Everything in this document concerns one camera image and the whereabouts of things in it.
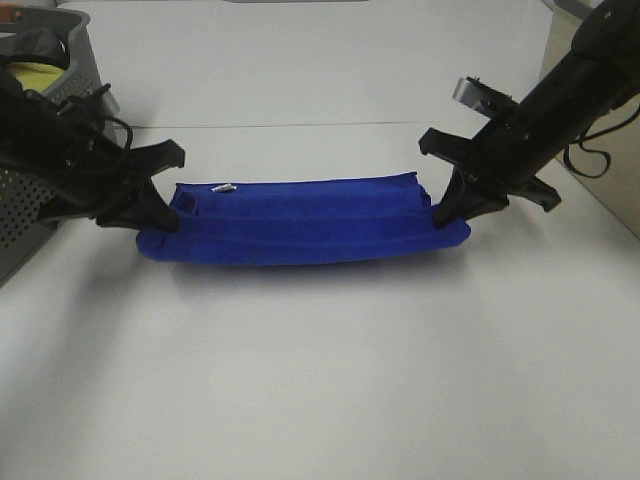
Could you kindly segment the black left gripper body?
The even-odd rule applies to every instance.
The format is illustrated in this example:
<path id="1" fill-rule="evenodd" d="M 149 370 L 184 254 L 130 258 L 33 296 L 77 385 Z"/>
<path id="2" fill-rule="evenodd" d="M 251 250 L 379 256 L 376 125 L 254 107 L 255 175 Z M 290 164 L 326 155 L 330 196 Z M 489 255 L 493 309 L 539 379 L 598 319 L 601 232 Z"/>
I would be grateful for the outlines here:
<path id="1" fill-rule="evenodd" d="M 96 219 L 145 180 L 119 174 L 132 148 L 131 127 L 114 118 L 116 139 L 109 139 L 90 125 L 86 99 L 31 99 L 29 116 L 29 133 L 37 140 L 29 173 L 54 192 L 39 208 L 40 220 Z"/>

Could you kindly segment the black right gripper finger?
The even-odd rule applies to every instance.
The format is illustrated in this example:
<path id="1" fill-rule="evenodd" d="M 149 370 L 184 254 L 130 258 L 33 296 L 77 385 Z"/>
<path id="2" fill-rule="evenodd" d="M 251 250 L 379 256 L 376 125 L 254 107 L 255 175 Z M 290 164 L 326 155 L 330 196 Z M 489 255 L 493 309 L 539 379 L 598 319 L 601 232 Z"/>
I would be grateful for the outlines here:
<path id="1" fill-rule="evenodd" d="M 471 139 L 429 128 L 418 141 L 423 155 L 434 155 L 452 165 L 469 165 L 477 158 Z"/>
<path id="2" fill-rule="evenodd" d="M 433 221 L 441 229 L 458 219 L 471 220 L 502 211 L 508 205 L 507 195 L 495 184 L 455 167 Z"/>

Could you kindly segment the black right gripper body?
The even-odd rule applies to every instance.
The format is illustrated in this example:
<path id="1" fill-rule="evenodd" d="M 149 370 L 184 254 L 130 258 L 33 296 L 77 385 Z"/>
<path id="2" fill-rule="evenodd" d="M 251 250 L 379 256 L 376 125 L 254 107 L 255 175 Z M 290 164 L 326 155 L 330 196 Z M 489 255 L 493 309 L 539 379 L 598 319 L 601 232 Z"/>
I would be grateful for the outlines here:
<path id="1" fill-rule="evenodd" d="M 569 99 L 552 106 L 522 102 L 467 138 L 476 145 L 477 158 L 454 166 L 495 184 L 508 200 L 524 198 L 548 212 L 560 203 L 560 196 L 537 178 L 538 172 L 597 118 L 597 111 Z"/>

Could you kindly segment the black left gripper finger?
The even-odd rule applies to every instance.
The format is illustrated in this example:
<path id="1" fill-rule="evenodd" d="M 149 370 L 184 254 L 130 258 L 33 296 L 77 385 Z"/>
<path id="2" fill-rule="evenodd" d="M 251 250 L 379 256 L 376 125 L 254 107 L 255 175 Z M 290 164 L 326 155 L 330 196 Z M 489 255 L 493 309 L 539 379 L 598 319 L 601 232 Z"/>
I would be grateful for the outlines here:
<path id="1" fill-rule="evenodd" d="M 153 182 L 146 179 L 123 202 L 98 215 L 96 223 L 100 227 L 134 230 L 153 227 L 175 232 L 179 227 L 179 216 L 163 200 Z"/>
<path id="2" fill-rule="evenodd" d="M 119 168 L 123 178 L 151 178 L 168 169 L 183 168 L 186 152 L 173 140 L 129 148 Z"/>

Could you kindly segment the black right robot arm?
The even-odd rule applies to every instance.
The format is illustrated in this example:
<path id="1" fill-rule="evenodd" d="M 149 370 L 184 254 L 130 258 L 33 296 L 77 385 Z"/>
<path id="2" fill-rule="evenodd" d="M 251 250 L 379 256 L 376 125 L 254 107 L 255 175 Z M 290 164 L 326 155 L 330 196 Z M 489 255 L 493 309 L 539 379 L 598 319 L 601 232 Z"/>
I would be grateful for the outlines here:
<path id="1" fill-rule="evenodd" d="M 434 224 L 505 209 L 512 196 L 549 212 L 561 201 L 537 173 L 558 153 L 592 139 L 601 117 L 639 93 L 639 4 L 604 1 L 577 29 L 569 51 L 520 102 L 473 77 L 453 97 L 488 117 L 471 139 L 431 128 L 419 140 L 424 155 L 453 167 Z"/>

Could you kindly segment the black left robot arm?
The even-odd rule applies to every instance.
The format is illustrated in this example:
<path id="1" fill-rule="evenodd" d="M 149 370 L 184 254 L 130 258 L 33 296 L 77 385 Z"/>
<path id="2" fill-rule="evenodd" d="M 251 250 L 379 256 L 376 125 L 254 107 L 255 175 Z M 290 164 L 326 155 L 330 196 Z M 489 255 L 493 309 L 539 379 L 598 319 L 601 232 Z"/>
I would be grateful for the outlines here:
<path id="1" fill-rule="evenodd" d="M 186 153 L 174 141 L 134 147 L 134 130 L 107 112 L 103 85 L 56 103 L 1 72 L 1 166 L 53 193 L 39 222 L 89 218 L 104 228 L 174 232 L 179 217 L 152 179 L 181 168 Z"/>

